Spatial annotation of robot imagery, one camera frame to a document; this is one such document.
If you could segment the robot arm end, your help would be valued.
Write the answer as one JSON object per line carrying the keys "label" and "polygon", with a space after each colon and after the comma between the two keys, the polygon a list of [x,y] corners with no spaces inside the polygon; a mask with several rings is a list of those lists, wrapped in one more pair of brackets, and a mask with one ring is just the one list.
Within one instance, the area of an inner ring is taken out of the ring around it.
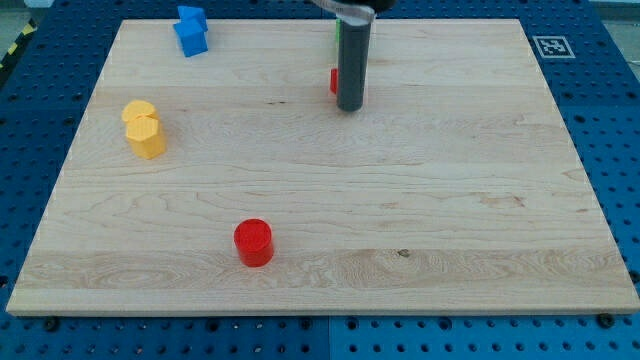
{"label": "robot arm end", "polygon": [[350,25],[371,24],[376,16],[390,10],[397,0],[311,0]]}

